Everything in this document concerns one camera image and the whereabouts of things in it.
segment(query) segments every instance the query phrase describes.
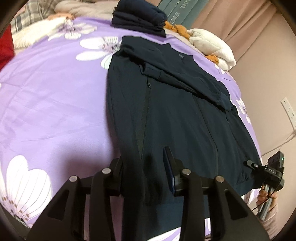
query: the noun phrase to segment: pink curtain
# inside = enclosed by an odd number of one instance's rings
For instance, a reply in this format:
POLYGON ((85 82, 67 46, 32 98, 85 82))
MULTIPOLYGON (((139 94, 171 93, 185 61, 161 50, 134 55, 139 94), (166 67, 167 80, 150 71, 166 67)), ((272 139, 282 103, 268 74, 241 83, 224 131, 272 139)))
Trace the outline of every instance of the pink curtain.
POLYGON ((238 61, 275 13, 276 7, 267 0, 209 0, 192 28, 206 29, 224 40, 238 61))

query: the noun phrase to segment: purple bedsheet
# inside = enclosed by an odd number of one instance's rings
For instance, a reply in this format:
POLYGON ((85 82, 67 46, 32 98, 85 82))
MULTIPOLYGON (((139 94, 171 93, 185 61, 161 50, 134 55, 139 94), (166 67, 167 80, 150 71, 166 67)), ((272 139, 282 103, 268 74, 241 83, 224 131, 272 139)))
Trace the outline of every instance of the purple bedsheet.
MULTIPOLYGON (((108 127, 106 76, 124 35, 141 36, 193 55, 227 87, 260 155, 236 82, 174 36, 166 39, 113 28, 109 21, 77 18, 17 55, 0 72, 0 202, 32 226, 72 175, 87 177, 120 155, 108 127)), ((258 192, 252 192, 251 201, 258 192)), ((112 199, 117 240, 122 199, 112 199)), ((210 233, 209 219, 205 232, 210 233)), ((178 240, 180 229, 154 240, 178 240)))

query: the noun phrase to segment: white cable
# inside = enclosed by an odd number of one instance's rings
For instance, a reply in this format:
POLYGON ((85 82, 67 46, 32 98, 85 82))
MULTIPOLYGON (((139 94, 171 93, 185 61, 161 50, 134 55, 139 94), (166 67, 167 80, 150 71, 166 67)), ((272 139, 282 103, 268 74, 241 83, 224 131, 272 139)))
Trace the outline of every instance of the white cable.
POLYGON ((294 131, 291 135, 289 135, 288 138, 284 141, 283 144, 277 146, 276 148, 274 148, 274 149, 272 149, 272 150, 270 150, 270 151, 268 151, 268 152, 265 152, 262 156, 265 156, 266 154, 268 154, 268 153, 270 153, 270 152, 276 150, 277 148, 281 149, 283 145, 285 145, 285 144, 288 143, 289 141, 293 140, 295 137, 296 137, 296 131, 294 131))

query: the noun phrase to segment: beige wall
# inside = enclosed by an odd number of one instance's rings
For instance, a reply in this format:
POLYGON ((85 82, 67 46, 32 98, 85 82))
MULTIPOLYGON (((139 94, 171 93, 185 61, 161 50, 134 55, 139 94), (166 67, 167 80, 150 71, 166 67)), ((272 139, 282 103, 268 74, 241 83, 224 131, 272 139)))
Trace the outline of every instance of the beige wall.
MULTIPOLYGON (((241 89, 261 152, 282 144, 293 128, 280 101, 287 97, 296 111, 296 37, 282 15, 273 17, 230 73, 241 89)), ((280 228, 296 206, 296 138, 281 151, 285 186, 279 192, 280 228)))

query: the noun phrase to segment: power outlet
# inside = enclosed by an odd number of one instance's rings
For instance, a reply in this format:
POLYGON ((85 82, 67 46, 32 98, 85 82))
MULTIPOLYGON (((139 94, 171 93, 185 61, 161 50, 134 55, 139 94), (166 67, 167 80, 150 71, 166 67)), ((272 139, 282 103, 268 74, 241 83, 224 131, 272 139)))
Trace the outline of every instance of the power outlet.
POLYGON ((281 104, 283 105, 290 121, 291 121, 291 124, 293 126, 293 129, 296 130, 296 114, 295 112, 293 111, 293 108, 292 106, 290 105, 288 99, 285 97, 282 101, 281 101, 281 104))

